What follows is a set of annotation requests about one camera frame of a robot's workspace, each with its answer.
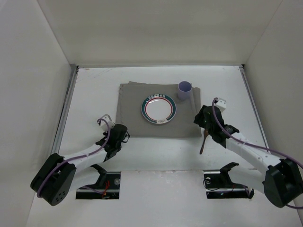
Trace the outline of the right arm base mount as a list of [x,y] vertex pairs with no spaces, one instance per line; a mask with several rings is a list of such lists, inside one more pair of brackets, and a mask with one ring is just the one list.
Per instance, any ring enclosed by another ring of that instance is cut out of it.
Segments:
[[231,162],[219,170],[205,170],[203,186],[207,199],[252,199],[254,189],[234,183],[228,173],[239,164]]

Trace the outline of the white plate green rim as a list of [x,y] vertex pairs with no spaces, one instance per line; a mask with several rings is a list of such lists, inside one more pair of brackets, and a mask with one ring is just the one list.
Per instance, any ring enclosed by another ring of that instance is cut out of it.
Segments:
[[141,105],[141,113],[144,119],[153,124],[170,122],[175,117],[176,111],[176,103],[165,94],[150,95]]

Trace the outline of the purple plastic cup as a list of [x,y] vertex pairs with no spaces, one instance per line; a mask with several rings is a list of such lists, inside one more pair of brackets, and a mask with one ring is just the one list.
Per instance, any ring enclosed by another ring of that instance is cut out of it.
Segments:
[[192,93],[192,84],[188,81],[181,81],[178,84],[177,96],[180,100],[186,100],[190,97]]

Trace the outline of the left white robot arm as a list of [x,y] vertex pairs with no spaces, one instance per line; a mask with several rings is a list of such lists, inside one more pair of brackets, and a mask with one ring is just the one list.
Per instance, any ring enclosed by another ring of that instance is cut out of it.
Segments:
[[130,135],[126,126],[116,124],[103,133],[104,137],[91,147],[73,155],[52,154],[42,165],[30,184],[38,198],[51,206],[62,202],[68,192],[87,185],[101,186],[106,170],[99,164],[113,158],[127,143]]

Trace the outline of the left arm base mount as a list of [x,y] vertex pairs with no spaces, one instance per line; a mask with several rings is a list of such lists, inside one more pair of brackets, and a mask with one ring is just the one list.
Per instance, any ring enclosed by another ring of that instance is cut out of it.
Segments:
[[97,182],[76,191],[77,200],[118,200],[120,197],[121,172],[108,172],[100,165],[92,168],[98,172]]

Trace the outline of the grey cloth placemat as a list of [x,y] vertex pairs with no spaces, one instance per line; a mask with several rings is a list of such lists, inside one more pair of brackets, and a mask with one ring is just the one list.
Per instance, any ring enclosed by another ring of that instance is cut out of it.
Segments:
[[[198,87],[192,91],[193,98],[182,101],[177,95],[177,84],[145,84],[132,81],[121,84],[116,123],[125,125],[132,137],[200,138],[201,128],[194,124],[194,118],[201,109],[201,91]],[[176,104],[176,114],[168,123],[154,124],[142,115],[143,101],[154,94],[168,95]]]

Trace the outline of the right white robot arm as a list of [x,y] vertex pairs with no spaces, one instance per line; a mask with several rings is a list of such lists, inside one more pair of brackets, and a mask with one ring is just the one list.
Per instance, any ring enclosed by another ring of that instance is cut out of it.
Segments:
[[238,129],[224,123],[218,107],[204,105],[194,123],[208,130],[214,142],[239,155],[253,166],[241,167],[231,162],[220,169],[223,183],[242,184],[263,193],[276,207],[282,208],[303,193],[302,167],[293,158],[251,144]]

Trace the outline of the brown wooden spoon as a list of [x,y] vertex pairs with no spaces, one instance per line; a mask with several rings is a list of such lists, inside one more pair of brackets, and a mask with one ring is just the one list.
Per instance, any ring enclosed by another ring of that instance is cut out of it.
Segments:
[[202,143],[202,146],[201,146],[201,149],[199,151],[199,154],[201,155],[204,151],[204,147],[205,147],[205,142],[206,142],[206,139],[209,135],[209,132],[208,132],[208,129],[204,129],[204,132],[203,132],[203,143]]

